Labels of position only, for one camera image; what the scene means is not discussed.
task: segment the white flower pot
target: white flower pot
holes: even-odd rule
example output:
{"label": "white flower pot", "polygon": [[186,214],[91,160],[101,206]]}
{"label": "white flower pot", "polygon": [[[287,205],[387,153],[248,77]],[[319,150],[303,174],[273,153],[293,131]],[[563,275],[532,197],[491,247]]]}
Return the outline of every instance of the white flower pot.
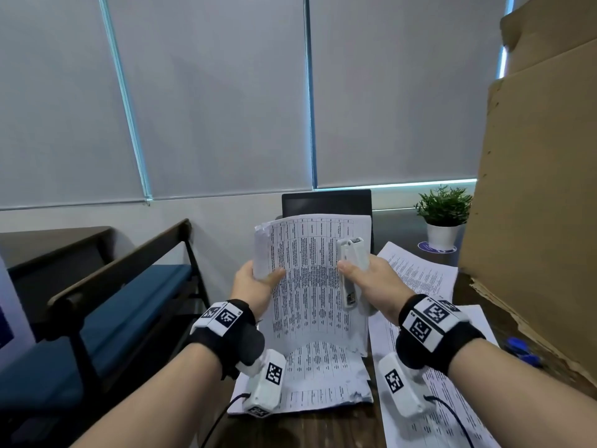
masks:
{"label": "white flower pot", "polygon": [[460,226],[434,226],[427,224],[427,241],[434,250],[448,251],[454,248],[454,241]]}

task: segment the green plant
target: green plant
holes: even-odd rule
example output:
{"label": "green plant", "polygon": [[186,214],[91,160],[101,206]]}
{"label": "green plant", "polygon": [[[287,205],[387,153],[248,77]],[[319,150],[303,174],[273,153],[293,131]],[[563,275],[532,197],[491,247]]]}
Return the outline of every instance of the green plant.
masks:
{"label": "green plant", "polygon": [[470,203],[473,200],[473,197],[465,195],[465,192],[465,189],[449,189],[447,185],[442,185],[436,191],[419,194],[421,201],[416,203],[414,208],[429,225],[462,225],[469,217]]}

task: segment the white roller blind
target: white roller blind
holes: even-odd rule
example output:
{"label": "white roller blind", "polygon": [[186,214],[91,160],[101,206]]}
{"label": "white roller blind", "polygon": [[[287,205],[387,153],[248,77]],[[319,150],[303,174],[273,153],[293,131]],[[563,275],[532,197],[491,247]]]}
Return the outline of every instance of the white roller blind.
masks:
{"label": "white roller blind", "polygon": [[311,185],[303,0],[108,0],[155,198]]}
{"label": "white roller blind", "polygon": [[476,175],[506,0],[310,0],[319,187]]}
{"label": "white roller blind", "polygon": [[98,0],[0,0],[0,208],[139,200]]}

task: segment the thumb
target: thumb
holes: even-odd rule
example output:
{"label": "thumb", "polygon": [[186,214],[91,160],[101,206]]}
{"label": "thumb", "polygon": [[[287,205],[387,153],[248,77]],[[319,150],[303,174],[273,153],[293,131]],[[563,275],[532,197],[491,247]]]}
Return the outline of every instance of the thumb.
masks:
{"label": "thumb", "polygon": [[353,263],[348,261],[338,261],[338,270],[342,275],[351,280],[354,284],[361,286],[365,280],[366,274]]}
{"label": "thumb", "polygon": [[261,282],[267,284],[273,290],[278,285],[280,280],[284,278],[284,275],[286,275],[286,270],[280,267],[278,269],[275,269],[265,278],[263,278]]}

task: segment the black wrist strap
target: black wrist strap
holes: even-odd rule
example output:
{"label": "black wrist strap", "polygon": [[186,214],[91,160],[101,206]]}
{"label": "black wrist strap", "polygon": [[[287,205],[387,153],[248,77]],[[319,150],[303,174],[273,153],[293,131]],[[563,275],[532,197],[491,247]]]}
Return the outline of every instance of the black wrist strap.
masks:
{"label": "black wrist strap", "polygon": [[471,323],[459,322],[444,334],[433,352],[428,351],[420,340],[417,340],[412,333],[402,326],[415,305],[426,297],[425,294],[417,294],[411,297],[400,311],[398,316],[400,333],[396,339],[396,353],[404,366],[411,369],[421,369],[423,366],[429,366],[447,376],[450,363],[458,351],[473,339],[485,339],[485,336],[474,328]]}
{"label": "black wrist strap", "polygon": [[214,303],[194,323],[187,344],[199,343],[211,350],[222,365],[222,379],[238,377],[236,365],[251,365],[262,354],[265,338],[256,328],[249,305],[237,299]]}

